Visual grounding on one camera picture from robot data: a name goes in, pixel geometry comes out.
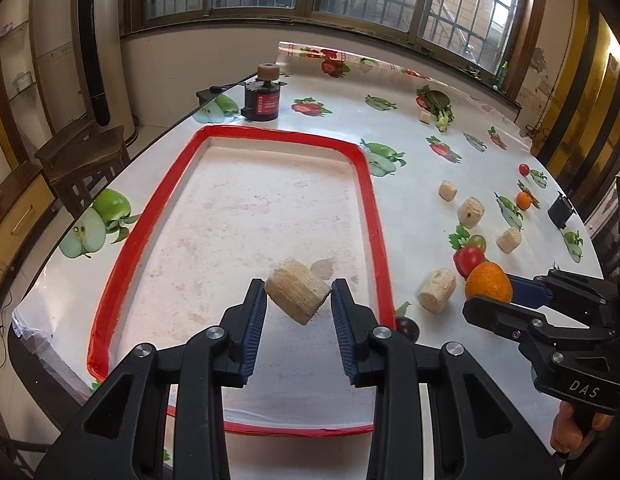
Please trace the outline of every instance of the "red tray rim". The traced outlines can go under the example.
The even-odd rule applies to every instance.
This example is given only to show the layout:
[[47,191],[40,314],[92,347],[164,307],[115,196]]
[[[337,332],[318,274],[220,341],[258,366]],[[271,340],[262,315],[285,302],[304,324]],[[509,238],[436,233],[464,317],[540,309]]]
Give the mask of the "red tray rim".
[[[106,286],[103,289],[97,307],[92,328],[86,367],[90,375],[104,381],[108,375],[109,350],[120,311],[126,299],[138,262],[148,244],[154,226],[161,217],[164,208],[177,187],[186,168],[198,152],[201,145],[210,137],[226,139],[275,140],[306,144],[319,148],[328,148],[340,152],[354,165],[359,181],[361,200],[368,228],[368,239],[372,254],[372,265],[376,281],[376,301],[378,304],[379,323],[394,328],[394,304],[388,269],[386,246],[381,230],[381,221],[376,208],[375,193],[368,171],[368,162],[359,146],[346,140],[333,139],[299,132],[267,130],[253,126],[209,125],[194,133],[183,151],[177,156],[164,178],[159,183],[141,216],[132,229],[130,236],[121,248],[115,261]],[[174,416],[174,407],[168,408],[168,414]],[[237,422],[225,422],[229,433],[259,436],[346,436],[372,431],[372,425],[354,426],[351,428],[269,428],[267,426],[251,426]]]

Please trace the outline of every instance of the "purple grape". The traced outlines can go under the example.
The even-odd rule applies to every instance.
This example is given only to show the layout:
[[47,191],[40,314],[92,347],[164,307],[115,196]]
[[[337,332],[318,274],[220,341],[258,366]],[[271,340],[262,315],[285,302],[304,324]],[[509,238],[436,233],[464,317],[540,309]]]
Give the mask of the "purple grape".
[[398,317],[394,320],[396,331],[405,335],[411,343],[416,343],[419,339],[419,327],[409,317]]

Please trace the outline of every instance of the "drawer handle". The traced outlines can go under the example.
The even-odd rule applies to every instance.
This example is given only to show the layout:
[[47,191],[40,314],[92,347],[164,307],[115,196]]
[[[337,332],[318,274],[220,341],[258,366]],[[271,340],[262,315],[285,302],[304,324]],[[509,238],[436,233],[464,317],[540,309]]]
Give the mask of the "drawer handle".
[[30,207],[28,208],[28,210],[23,214],[23,216],[21,217],[21,220],[17,222],[17,225],[14,226],[14,229],[10,231],[11,235],[15,234],[18,231],[19,227],[21,226],[21,223],[26,219],[26,216],[30,214],[30,211],[34,211],[34,206],[32,204],[30,204]]

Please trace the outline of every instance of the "small orange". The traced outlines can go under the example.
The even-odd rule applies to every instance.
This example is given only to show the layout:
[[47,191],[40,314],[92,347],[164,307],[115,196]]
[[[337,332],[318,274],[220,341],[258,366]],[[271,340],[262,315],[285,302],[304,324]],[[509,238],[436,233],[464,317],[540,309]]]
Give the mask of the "small orange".
[[530,204],[532,204],[532,199],[530,198],[530,195],[528,193],[522,191],[517,195],[517,205],[519,206],[519,209],[527,211],[530,207]]
[[466,299],[473,296],[487,296],[510,303],[512,284],[500,266],[493,262],[484,262],[474,268],[466,281]]

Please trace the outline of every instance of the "yam piece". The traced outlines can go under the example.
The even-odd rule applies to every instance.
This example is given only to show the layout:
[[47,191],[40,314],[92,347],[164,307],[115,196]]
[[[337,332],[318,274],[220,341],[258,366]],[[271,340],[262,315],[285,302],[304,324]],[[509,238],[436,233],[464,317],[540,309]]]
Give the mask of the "yam piece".
[[451,269],[435,270],[421,287],[419,304],[433,314],[440,314],[455,291],[456,275]]
[[422,123],[430,124],[431,113],[427,110],[421,110],[419,112],[419,120]]
[[519,247],[521,243],[521,232],[516,227],[511,227],[499,238],[497,245],[506,254],[510,254],[514,249]]
[[485,207],[474,196],[471,196],[465,202],[462,203],[457,213],[459,223],[466,229],[472,229],[476,227],[484,215]]
[[301,325],[312,319],[330,294],[328,285],[291,258],[272,271],[265,290],[283,312]]
[[452,202],[456,196],[456,187],[452,182],[444,180],[439,186],[439,196],[446,202]]

